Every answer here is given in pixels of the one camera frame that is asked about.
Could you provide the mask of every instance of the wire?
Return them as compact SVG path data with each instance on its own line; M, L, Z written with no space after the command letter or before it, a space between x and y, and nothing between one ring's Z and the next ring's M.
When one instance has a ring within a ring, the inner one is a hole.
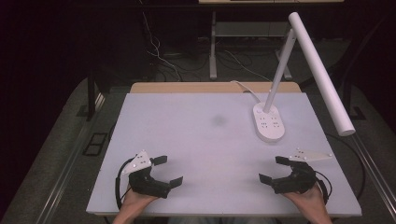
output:
M121 199L123 199L123 198L125 197L126 193L128 193L128 191L131 190L131 189L132 189L132 188L128 188L128 189L125 191L125 193L122 194Z
M315 171L315 173L317 173L317 174L323 176L323 177L327 180L327 182L329 183L330 191L329 191L329 193L327 194L327 198L330 198L330 196L332 195L332 183L330 182L329 178L327 178L326 175L324 175L323 173L318 172L318 171Z
M151 53L151 52L149 52L149 51L148 51L148 53L151 54L151 55L153 55L153 56L155 56L155 57L157 57L159 60L161 60L161 61L163 61L163 62L169 64L170 66L172 66L172 67L175 69L175 73L176 73L177 76L178 76L177 82L183 81L183 78L182 78L181 75L178 73L176 67L175 67L173 64L169 63L168 61L166 61L164 58L162 58L162 57L160 56L160 45L161 45L161 42L160 42L160 40L159 40L157 37L154 36L154 38L155 38L155 39L157 40L157 42L158 42L158 45L155 45L155 44L154 44L154 42L153 42L153 35L152 35L152 33L151 33L150 29L149 29L149 23L148 23L148 19L147 19L147 17L146 17L146 13L145 13L145 12L142 12L142 15L143 15L143 19L144 19L145 24L146 24L146 28L147 28L147 30L148 30L149 42L150 42L150 44L155 48L155 51L156 51L156 53Z
M359 164L361 166L362 178L361 178L361 189L358 191L358 194L357 194L356 198L360 199L361 195L363 194L363 191L364 191L364 188L365 188L365 183L366 183L366 170L364 168L363 162L361 161L361 158L359 157L358 153L355 151L355 149L350 144L346 143L344 140L342 140L339 137L334 136L334 135L332 135L330 133L325 133L325 134L330 136L330 137L332 137L333 139L343 143L345 146L347 146L353 152L353 154L355 154L356 158L358 159Z
M104 219L105 219L105 223L106 223L106 224L111 224L111 222L108 220L107 217L104 217Z
M241 82L239 82L239 81L233 80L233 81L231 81L231 82L235 82L235 83L241 85L242 87L244 87L245 89L247 89L248 91L250 91L250 92L253 94L253 96L256 97L256 99L257 99L259 102L261 102L261 100L260 100L260 98L257 96L257 94L256 94L253 90L251 90L249 87L247 87L246 85L244 85L243 83L241 83Z
M237 59L230 51L228 51L228 50L224 50L224 51L227 52L228 54L230 54L230 55L239 63L239 65L241 65L241 67L243 67L243 68L244 68L245 70L247 70L249 73L251 73L251 74L253 74L253 75L256 75L256 76L259 76L259 77L263 77L263 78L265 78L266 80L271 81L268 77L262 76L262 75L260 75L260 74L258 74L258 73L255 73L255 72L251 71L250 69L246 68L243 64L241 64L241 63L238 61L238 59Z

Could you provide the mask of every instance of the white table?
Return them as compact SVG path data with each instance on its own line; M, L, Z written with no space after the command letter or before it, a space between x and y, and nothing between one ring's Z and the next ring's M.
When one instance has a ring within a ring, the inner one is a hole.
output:
M289 175L291 169L276 164L275 156L288 157L297 147L332 153L306 95L298 92L295 84L281 85L281 91L291 87L291 92L276 96L286 133L275 144L264 143L255 133L252 107L257 102L250 93L240 93L242 89L236 83L186 83L187 89L183 89L183 83L155 84L137 85L137 92L151 88L173 93L127 95L87 212L100 216L118 213L114 196L117 172L126 160L145 149L152 158L168 156L168 163L153 167L154 178L168 182L183 175L184 180L167 199L147 207L143 216L300 215L290 201L259 180L259 173L273 178ZM255 91L269 89L269 83L247 85ZM265 99L267 93L259 95ZM336 158L309 165L332 182L333 193L327 204L331 216L361 215ZM121 180L121 192L127 179L124 176Z

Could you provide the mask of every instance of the electrical outlet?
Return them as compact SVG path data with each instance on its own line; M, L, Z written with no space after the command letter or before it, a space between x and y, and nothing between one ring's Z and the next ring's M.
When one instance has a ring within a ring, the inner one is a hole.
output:
M264 106L265 103L258 103L253 107L256 133L262 141L274 143L285 134L285 126L274 105L271 105L268 113L264 112Z

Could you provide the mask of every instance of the white desk lamp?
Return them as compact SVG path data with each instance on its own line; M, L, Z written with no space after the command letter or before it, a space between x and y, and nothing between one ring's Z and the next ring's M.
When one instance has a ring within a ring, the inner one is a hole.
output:
M253 115L256 120L257 134L264 142L277 142L285 133L285 127L279 115L279 111L273 105L276 90L283 76L286 65L294 46L296 38L303 50L304 56L309 64L320 93L330 112L332 121L340 136L348 136L355 132L352 122L337 94L337 91L329 78L329 75L318 56L318 53L305 30L303 22L297 12L289 15L291 29L285 45L281 51L279 65L276 75L265 103L258 103L253 107Z

